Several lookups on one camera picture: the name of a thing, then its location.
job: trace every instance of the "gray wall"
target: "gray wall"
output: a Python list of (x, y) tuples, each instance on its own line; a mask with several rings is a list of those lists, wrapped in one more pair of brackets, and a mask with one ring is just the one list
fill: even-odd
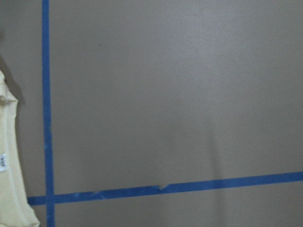
[[(55, 193), (302, 171), (302, 37), (300, 0), (51, 0)], [(0, 67), (27, 194), (45, 195), (41, 1), (0, 0)], [(300, 227), (302, 189), (61, 204), (56, 222)]]

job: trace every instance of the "blue tape line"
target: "blue tape line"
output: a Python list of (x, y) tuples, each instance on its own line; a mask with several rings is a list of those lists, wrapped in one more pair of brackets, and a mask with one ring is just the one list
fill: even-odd
[(49, 1), (42, 0), (42, 84), (45, 151), (45, 184), (47, 226), (54, 227), (53, 148), (51, 133), (51, 91), (49, 63)]
[(28, 197), (27, 202), (31, 206), (45, 205), (45, 196)]
[[(249, 176), (222, 180), (199, 181), (189, 183), (174, 183), (169, 184), (163, 189), (159, 186), (135, 187), (125, 189), (105, 190), (99, 192), (80, 192), (71, 194), (61, 194), (54, 196), (55, 203), (70, 203), (93, 200), (108, 200), (117, 198), (160, 195), (180, 192), (194, 192), (212, 189), (237, 188), (254, 185), (264, 185), (273, 183), (289, 183), (303, 181), (303, 172)], [(31, 198), (31, 205), (36, 205)]]

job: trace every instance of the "stitching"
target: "stitching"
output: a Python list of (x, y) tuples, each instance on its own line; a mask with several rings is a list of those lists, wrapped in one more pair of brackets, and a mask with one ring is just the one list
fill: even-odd
[(12, 188), (12, 191), (13, 191), (13, 201), (15, 203), (15, 206), (17, 207), (18, 209), (18, 213), (19, 213), (19, 216), (22, 220), (22, 222), (26, 225), (26, 226), (29, 226), (30, 223), (29, 221), (25, 218), (23, 212), (21, 211), (21, 208), (20, 208), (20, 205), (18, 203), (18, 199), (17, 199), (17, 194), (16, 194), (16, 187), (15, 187), (15, 184), (14, 184), (14, 181), (13, 181), (13, 176), (12, 176), (12, 169), (10, 167), (10, 164), (9, 164), (9, 144), (8, 144), (8, 114), (7, 114), (7, 111), (8, 111), (8, 101), (7, 99), (5, 100), (5, 105), (4, 105), (4, 111), (3, 111), (3, 122), (2, 122), (2, 125), (3, 125), (3, 132), (4, 132), (4, 144), (5, 144), (5, 150), (6, 150), (6, 154), (7, 154), (7, 163), (8, 163), (8, 174), (9, 174), (9, 182), (10, 182), (10, 186)]

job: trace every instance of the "white garment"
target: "white garment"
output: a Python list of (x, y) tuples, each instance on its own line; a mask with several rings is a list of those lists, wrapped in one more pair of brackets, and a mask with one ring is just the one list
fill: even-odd
[(17, 104), (0, 71), (0, 227), (38, 227), (40, 223), (27, 203), (18, 158)]

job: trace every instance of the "clothing tag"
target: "clothing tag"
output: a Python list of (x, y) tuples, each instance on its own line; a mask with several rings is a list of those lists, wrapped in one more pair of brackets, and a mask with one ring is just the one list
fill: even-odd
[(7, 163), (6, 163), (6, 154), (1, 154), (0, 155), (0, 172), (3, 172), (7, 170)]

